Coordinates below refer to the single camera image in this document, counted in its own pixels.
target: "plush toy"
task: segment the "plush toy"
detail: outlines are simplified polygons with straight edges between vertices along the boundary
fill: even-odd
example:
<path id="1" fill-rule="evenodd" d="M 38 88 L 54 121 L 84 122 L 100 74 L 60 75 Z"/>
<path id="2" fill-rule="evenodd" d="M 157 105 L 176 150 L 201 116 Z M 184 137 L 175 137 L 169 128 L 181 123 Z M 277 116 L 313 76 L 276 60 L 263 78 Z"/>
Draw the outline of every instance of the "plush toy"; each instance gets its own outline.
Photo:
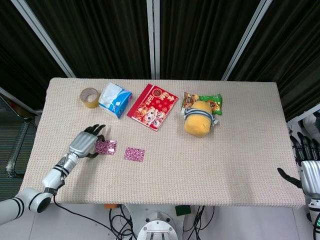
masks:
<path id="1" fill-rule="evenodd" d="M 184 130 L 197 137 L 207 135 L 211 125 L 216 123 L 210 103 L 199 100 L 195 101 L 190 108 L 185 109 L 184 118 L 186 119 Z"/>

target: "tape roll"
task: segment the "tape roll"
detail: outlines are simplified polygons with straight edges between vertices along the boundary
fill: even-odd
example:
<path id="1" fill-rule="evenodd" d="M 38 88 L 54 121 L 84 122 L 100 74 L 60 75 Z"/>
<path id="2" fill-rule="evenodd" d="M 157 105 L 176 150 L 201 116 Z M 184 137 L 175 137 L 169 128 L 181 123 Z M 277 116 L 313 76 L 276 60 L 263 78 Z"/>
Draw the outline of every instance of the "tape roll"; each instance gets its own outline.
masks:
<path id="1" fill-rule="evenodd" d="M 93 95 L 95 96 L 95 99 L 92 101 L 89 101 L 89 96 Z M 98 107 L 99 105 L 99 97 L 100 94 L 98 93 L 97 90 L 95 90 L 93 87 L 88 87 L 85 88 L 84 90 L 82 90 L 82 92 L 80 93 L 80 99 L 83 102 L 83 104 L 89 108 L 89 109 L 93 109 Z"/>

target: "table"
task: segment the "table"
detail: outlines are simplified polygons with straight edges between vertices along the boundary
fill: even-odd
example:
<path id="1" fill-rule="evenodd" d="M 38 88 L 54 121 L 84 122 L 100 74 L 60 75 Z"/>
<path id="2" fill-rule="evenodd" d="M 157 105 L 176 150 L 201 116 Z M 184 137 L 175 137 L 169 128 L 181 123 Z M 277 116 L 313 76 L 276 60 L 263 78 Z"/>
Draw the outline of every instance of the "table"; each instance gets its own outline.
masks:
<path id="1" fill-rule="evenodd" d="M 87 87 L 108 82 L 133 93 L 120 119 L 80 101 Z M 179 96 L 156 132 L 126 116 L 148 83 Z M 203 138 L 184 131 L 184 91 L 223 97 L 219 124 Z M 272 82 L 53 78 L 21 190 L 43 191 L 41 181 L 68 151 L 80 131 L 106 124 L 115 155 L 83 158 L 57 195 L 62 203 L 175 204 L 301 207 L 301 189 L 285 181 L 283 168 L 298 178 L 277 85 Z M 144 162 L 124 159 L 127 147 L 145 149 Z"/>

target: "robot finger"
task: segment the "robot finger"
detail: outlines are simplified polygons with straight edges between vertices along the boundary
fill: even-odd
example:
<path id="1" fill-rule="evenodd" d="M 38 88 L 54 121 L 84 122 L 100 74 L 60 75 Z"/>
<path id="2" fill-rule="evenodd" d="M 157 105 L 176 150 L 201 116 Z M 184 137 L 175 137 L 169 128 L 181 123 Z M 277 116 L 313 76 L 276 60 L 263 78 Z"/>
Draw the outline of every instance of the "robot finger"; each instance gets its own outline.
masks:
<path id="1" fill-rule="evenodd" d="M 87 133 L 92 134 L 92 133 L 94 132 L 94 130 L 96 129 L 96 127 L 98 127 L 98 126 L 99 126 L 99 124 L 96 124 L 96 125 L 93 125 L 93 126 L 88 126 L 88 127 L 84 130 L 84 132 L 87 132 Z"/>
<path id="2" fill-rule="evenodd" d="M 102 142 L 105 142 L 105 141 L 106 141 L 106 140 L 105 140 L 105 136 L 103 136 L 102 134 L 99 135 L 97 141 L 99 141 L 99 140 L 101 140 Z"/>
<path id="3" fill-rule="evenodd" d="M 101 129 L 103 129 L 106 125 L 100 125 L 99 127 L 96 128 L 96 130 L 92 133 L 93 135 L 97 135 Z"/>
<path id="4" fill-rule="evenodd" d="M 98 152 L 95 152 L 94 154 L 88 153 L 88 154 L 86 155 L 86 157 L 89 158 L 89 159 L 94 159 L 94 158 L 95 158 L 96 156 L 98 156 L 98 155 L 99 155 Z"/>

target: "blue and white tissue box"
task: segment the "blue and white tissue box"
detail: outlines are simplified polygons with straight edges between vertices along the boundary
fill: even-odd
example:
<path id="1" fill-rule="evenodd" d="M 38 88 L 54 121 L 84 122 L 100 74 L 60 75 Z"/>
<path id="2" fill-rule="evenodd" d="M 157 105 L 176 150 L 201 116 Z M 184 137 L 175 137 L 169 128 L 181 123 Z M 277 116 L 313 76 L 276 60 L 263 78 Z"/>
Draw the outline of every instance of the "blue and white tissue box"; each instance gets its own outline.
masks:
<path id="1" fill-rule="evenodd" d="M 99 106 L 107 114 L 120 118 L 131 99 L 131 92 L 109 82 L 100 95 Z"/>

